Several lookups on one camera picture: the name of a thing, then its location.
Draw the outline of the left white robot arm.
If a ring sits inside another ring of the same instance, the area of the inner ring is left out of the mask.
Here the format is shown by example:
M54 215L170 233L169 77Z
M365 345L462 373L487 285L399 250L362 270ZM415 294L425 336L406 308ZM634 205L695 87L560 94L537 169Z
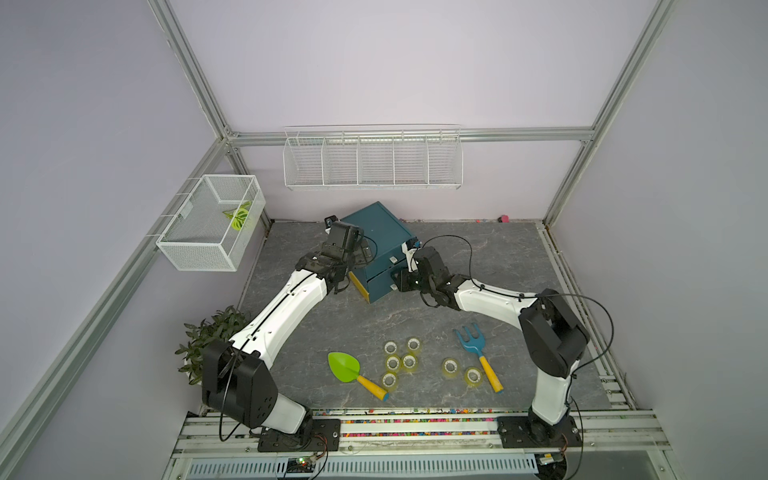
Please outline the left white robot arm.
M227 340L213 340L202 353L202 402L238 426L277 433L287 450L309 447L309 409L278 392L271 368L286 340L314 306L358 264L373 259L364 230L333 217L317 251L302 256L266 307Z

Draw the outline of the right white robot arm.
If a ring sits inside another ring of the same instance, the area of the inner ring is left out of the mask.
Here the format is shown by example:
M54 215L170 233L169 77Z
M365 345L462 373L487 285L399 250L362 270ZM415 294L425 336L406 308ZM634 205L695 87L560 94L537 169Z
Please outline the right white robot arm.
M394 274L397 289L430 296L432 308L481 314L519 329L537 368L536 389L522 431L538 447L564 447L574 423L568 404L575 372L590 342L583 323L564 296L494 289L452 274L439 252L417 243L402 245L406 266Z

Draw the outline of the blue toy rake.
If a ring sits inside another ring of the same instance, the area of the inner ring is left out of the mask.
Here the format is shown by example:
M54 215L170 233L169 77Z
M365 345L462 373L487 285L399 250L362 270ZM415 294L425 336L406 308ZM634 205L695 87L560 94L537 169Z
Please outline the blue toy rake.
M453 332L460 345L466 351L474 353L478 357L493 391L495 393L502 392L504 387L484 354L486 340L478 324L473 323L471 327L462 326L460 329L454 329Z

